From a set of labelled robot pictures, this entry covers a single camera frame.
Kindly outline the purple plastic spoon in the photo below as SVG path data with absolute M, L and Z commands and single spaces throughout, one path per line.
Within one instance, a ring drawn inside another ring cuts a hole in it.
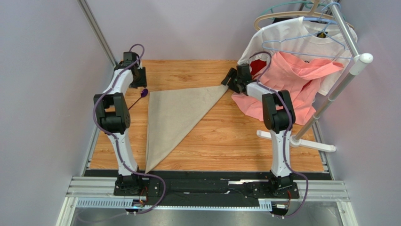
M 145 98 L 149 93 L 148 89 L 143 89 L 141 91 L 140 97 L 128 108 L 128 110 L 130 110 L 139 100 L 141 100 L 142 98 Z

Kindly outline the beige cloth napkin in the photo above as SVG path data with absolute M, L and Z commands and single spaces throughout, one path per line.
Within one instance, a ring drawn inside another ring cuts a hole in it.
M 148 102 L 145 171 L 163 161 L 228 90 L 227 86 L 155 91 Z

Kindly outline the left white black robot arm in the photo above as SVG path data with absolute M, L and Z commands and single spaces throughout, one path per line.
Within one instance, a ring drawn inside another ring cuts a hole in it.
M 92 112 L 95 125 L 110 139 L 118 163 L 118 175 L 114 195 L 140 195 L 144 191 L 142 176 L 138 172 L 129 141 L 131 118 L 125 100 L 130 84 L 141 75 L 140 60 L 121 61 L 115 68 L 113 78 L 104 92 L 94 95 Z

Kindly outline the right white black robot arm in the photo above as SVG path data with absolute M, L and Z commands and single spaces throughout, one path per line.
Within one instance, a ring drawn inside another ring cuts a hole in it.
M 297 185 L 289 162 L 289 139 L 295 111 L 287 90 L 276 91 L 252 79 L 248 64 L 230 68 L 221 82 L 230 90 L 253 97 L 262 103 L 262 115 L 265 127 L 269 130 L 272 142 L 271 177 L 268 189 L 272 196 L 298 198 Z

